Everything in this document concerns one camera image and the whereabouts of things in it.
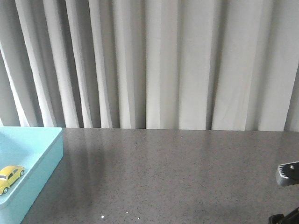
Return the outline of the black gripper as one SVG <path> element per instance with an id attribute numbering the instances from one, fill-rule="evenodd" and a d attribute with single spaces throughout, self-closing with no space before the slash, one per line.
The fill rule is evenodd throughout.
<path id="1" fill-rule="evenodd" d="M 287 215 L 275 214 L 268 218 L 268 224 L 299 224 L 299 208 Z"/>

